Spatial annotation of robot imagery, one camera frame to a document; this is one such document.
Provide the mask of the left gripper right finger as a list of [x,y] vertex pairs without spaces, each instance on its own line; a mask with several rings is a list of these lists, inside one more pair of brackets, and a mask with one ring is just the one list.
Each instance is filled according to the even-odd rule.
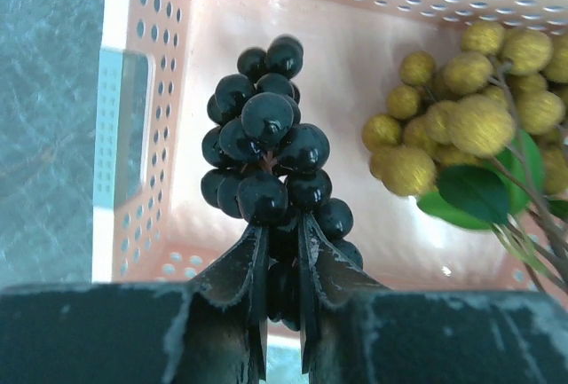
[[298,223],[302,372],[364,375],[359,294],[389,288],[365,273],[325,237],[310,213]]

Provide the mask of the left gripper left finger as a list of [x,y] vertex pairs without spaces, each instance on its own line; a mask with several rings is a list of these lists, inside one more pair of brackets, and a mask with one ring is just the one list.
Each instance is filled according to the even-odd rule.
[[190,380],[266,378],[268,236],[266,228],[248,225],[191,280]]

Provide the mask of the dark grape bunch toy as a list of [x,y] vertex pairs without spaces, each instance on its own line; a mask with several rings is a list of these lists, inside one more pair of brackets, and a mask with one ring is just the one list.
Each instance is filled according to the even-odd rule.
[[267,317],[300,329],[299,237],[304,217],[314,217],[327,241],[362,266],[346,236],[354,225],[348,204],[332,195],[324,166],[330,143],[304,122],[293,79],[303,68],[304,47],[279,35],[265,49],[252,46],[237,71],[220,79],[207,103],[214,127],[201,153],[211,169],[201,196],[213,208],[268,230]]

